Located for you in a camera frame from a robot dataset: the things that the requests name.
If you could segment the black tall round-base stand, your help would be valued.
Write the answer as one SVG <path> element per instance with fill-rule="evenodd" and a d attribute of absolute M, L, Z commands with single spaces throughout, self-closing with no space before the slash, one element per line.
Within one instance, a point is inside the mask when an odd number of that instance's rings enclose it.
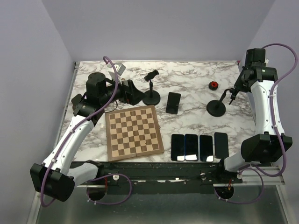
<path fill-rule="evenodd" d="M 152 82 L 152 79 L 158 74 L 159 72 L 157 70 L 153 70 L 144 77 L 144 80 L 149 82 L 149 90 L 144 93 L 145 98 L 143 98 L 142 100 L 145 105 L 157 105 L 161 100 L 160 94 L 157 91 L 153 90 Z"/>

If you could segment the phone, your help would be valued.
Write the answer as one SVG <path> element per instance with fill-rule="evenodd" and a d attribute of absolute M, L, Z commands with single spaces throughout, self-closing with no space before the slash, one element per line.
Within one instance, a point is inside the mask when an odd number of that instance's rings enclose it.
<path fill-rule="evenodd" d="M 201 162 L 213 162 L 213 138 L 209 135 L 199 136 L 199 159 Z"/>
<path fill-rule="evenodd" d="M 215 157 L 225 159 L 229 157 L 228 135 L 226 133 L 215 132 L 214 134 Z"/>
<path fill-rule="evenodd" d="M 198 161 L 199 159 L 199 139 L 196 134 L 185 135 L 185 160 Z"/>
<path fill-rule="evenodd" d="M 171 135 L 171 160 L 185 160 L 185 136 L 182 134 Z"/>

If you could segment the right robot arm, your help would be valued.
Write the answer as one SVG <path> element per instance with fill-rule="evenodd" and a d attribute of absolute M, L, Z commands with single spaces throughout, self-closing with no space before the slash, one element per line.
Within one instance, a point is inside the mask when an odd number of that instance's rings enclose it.
<path fill-rule="evenodd" d="M 277 70 L 267 67 L 266 49 L 254 48 L 246 52 L 245 63 L 232 89 L 231 99 L 239 92 L 250 92 L 255 107 L 255 135 L 244 140 L 240 152 L 223 160 L 223 167 L 216 169 L 215 178 L 221 183 L 249 166 L 273 163 L 282 158 L 292 146 L 292 138 L 286 136 L 280 120 L 277 89 L 281 79 Z"/>

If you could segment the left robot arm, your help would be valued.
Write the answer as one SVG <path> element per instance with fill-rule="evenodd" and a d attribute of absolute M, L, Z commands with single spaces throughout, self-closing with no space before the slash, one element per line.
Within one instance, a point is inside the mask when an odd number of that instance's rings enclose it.
<path fill-rule="evenodd" d="M 65 202 L 76 186 L 87 181 L 101 183 L 103 164 L 88 160 L 71 168 L 73 158 L 111 102 L 119 100 L 136 105 L 144 97 L 145 94 L 134 86 L 132 80 L 118 83 L 100 72 L 90 74 L 84 95 L 78 94 L 71 100 L 73 117 L 63 137 L 40 165 L 35 163 L 30 169 L 35 190 L 41 196 Z"/>

